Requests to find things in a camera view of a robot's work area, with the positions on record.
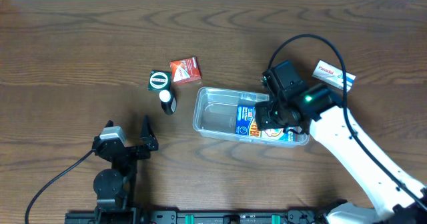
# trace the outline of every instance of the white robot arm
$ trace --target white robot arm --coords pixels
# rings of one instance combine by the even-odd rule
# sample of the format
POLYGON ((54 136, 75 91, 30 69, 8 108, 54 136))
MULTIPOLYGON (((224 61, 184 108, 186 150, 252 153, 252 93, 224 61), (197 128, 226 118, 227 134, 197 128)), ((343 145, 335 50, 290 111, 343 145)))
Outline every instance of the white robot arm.
MULTIPOLYGON (((348 170, 353 178, 363 188, 371 200, 375 212, 361 211, 360 208, 348 206, 343 209, 331 211, 328 221, 335 223, 372 223, 385 220, 394 215, 393 208, 397 205, 403 208, 414 203, 413 198, 398 188, 397 184, 389 178, 367 156, 357 142, 352 138, 342 108, 335 106, 320 114, 321 119, 312 121, 310 135, 325 146, 348 170)), ((359 139, 365 147, 387 168, 393 176, 397 177, 418 198, 423 196, 425 186, 409 176, 395 164, 375 142, 362 130, 348 110, 351 128, 357 132, 359 139)))

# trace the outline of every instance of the clear plastic bin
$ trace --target clear plastic bin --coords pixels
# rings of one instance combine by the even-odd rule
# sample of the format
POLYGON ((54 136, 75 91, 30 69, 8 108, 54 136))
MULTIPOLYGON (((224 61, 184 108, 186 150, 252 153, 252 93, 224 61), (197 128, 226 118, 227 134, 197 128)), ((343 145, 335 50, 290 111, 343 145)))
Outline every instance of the clear plastic bin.
POLYGON ((278 141, 235 134, 238 105, 268 101, 266 94, 202 87, 195 102, 193 128, 204 137, 295 147, 305 145, 309 135, 296 135, 295 141, 278 141))

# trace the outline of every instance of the wood grain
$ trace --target wood grain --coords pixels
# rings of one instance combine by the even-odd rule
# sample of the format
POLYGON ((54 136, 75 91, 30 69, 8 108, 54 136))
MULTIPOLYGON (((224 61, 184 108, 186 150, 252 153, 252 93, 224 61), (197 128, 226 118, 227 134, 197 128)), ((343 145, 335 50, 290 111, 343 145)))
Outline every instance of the wood grain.
MULTIPOLYGON (((152 69, 197 56, 203 86, 265 92, 270 55, 315 33, 336 44, 357 76, 349 106, 365 131, 427 182, 427 0, 3 0, 0 5, 0 223, 22 223, 34 194, 91 147, 108 119, 138 142, 149 115, 160 150, 140 163, 137 199, 180 209, 285 209, 337 198, 370 207, 363 190, 320 144, 280 149, 200 137, 197 90, 177 88, 168 117, 147 90, 152 69)), ((310 84, 314 40, 291 59, 310 84)), ((91 210, 92 183, 108 163, 90 157, 40 196, 32 223, 91 210)))

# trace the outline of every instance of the black bottle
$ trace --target black bottle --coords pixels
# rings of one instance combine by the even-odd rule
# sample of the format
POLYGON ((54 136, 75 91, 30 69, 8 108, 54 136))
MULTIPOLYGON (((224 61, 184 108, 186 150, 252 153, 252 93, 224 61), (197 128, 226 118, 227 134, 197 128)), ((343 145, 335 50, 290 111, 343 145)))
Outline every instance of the black bottle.
POLYGON ((161 108, 165 111, 167 115, 172 115, 176 110, 176 98, 173 96, 172 92, 169 90, 163 90, 159 93, 161 108))

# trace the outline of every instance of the wire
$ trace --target wire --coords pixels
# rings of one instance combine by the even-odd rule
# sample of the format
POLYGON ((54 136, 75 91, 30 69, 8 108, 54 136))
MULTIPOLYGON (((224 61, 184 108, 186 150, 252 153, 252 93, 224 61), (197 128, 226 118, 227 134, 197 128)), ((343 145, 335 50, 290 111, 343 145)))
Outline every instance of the wire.
POLYGON ((357 133, 351 128, 351 124, 350 124, 350 120, 348 119, 348 110, 347 110, 347 75, 346 75, 346 65, 344 64, 344 60, 342 59, 342 56, 340 54, 340 52, 336 49, 336 47, 334 46, 334 44, 332 44, 330 41, 328 41, 327 39, 318 36, 318 35, 314 35, 314 34, 301 34, 301 35, 297 35, 295 37, 292 37, 291 39, 288 39, 287 41, 285 41, 283 44, 281 44, 279 46, 279 48, 273 53, 272 58, 270 59, 270 62, 268 63, 268 69, 271 68, 272 63, 274 61, 274 57, 276 57, 276 55, 279 53, 279 51, 285 47, 288 43, 290 43, 291 41, 294 41, 296 39, 299 38, 304 38, 304 37, 311 37, 320 41, 323 41, 325 44, 327 44, 335 53, 336 57, 340 60, 340 64, 341 64, 341 70, 342 70, 342 79, 343 81, 343 91, 342 91, 342 110, 344 112, 344 121, 346 122, 347 128, 350 131, 350 134, 352 135, 353 139, 357 142, 357 144, 359 144, 360 148, 362 148, 362 150, 367 154, 367 156, 369 156, 369 158, 371 158, 371 160, 389 177, 391 178, 391 180, 393 182, 395 182, 395 184, 397 184, 397 186, 399 187, 399 189, 403 190, 406 194, 408 194, 411 198, 413 198, 413 200, 415 201, 415 203, 421 207, 424 211, 427 212, 427 207, 425 206, 425 204, 423 204, 423 202, 415 195, 413 194, 405 185, 405 183, 402 183, 399 179, 397 179, 395 176, 393 176, 393 174, 387 170, 387 168, 385 166, 383 166, 383 164, 381 164, 381 162, 379 162, 379 160, 377 160, 377 158, 375 158, 375 156, 373 156, 373 154, 365 147, 365 145, 361 142, 361 140, 359 139, 359 137, 357 136, 357 133))
POLYGON ((76 163, 74 163, 72 166, 68 167, 65 171, 61 172, 58 176, 53 178, 50 182, 48 182, 44 187, 40 189, 40 191, 35 194, 34 198, 31 200, 31 202, 28 204, 27 211, 25 212, 25 224, 29 224, 29 212, 37 198, 40 196, 48 186, 50 186, 52 183, 54 183, 56 180, 58 180, 60 177, 67 174, 69 171, 71 171, 74 167, 78 166, 82 161, 84 161, 88 156, 90 156, 93 153, 93 150, 90 150, 86 155, 84 155, 80 160, 78 160, 76 163))

